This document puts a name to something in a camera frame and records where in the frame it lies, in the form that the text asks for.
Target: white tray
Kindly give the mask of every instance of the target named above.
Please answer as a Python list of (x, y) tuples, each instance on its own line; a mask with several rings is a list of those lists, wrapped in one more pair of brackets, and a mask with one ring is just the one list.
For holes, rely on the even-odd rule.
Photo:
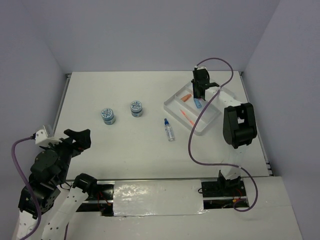
[[(230, 90), (223, 88), (223, 91), (232, 96), (233, 98), (235, 97), (235, 94)], [(192, 94), (192, 97), (189, 98), (186, 102), (183, 102), (181, 98), (187, 94)], [(212, 95), (210, 94), (210, 90), (207, 90), (206, 99), (210, 100), (211, 97)], [(163, 108), (191, 131), (193, 127), (192, 124), (181, 113), (180, 110), (184, 111), (188, 118), (195, 123), (199, 114), (204, 109), (205, 105), (207, 105), (208, 103), (207, 101), (203, 101), (202, 99), (199, 99), (199, 101), (202, 105), (201, 108), (197, 108), (195, 105), (193, 98), (192, 83), (191, 81), (189, 81), (183, 88), (181, 88), (172, 97), (170, 97), (167, 101), (164, 102)], [(215, 107), (213, 103), (211, 103), (202, 115), (199, 123), (197, 124), (194, 130), (194, 134), (198, 136), (203, 135), (212, 126), (212, 123), (220, 114), (222, 114), (222, 112), (217, 107)]]

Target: round container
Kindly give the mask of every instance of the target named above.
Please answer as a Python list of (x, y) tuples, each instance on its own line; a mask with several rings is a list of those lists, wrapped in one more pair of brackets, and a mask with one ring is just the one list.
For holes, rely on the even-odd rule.
[(111, 108), (105, 108), (101, 111), (101, 117), (105, 124), (111, 125), (116, 121), (114, 111)]
[(138, 118), (141, 117), (143, 114), (142, 104), (139, 101), (133, 101), (130, 104), (131, 114), (132, 116)]

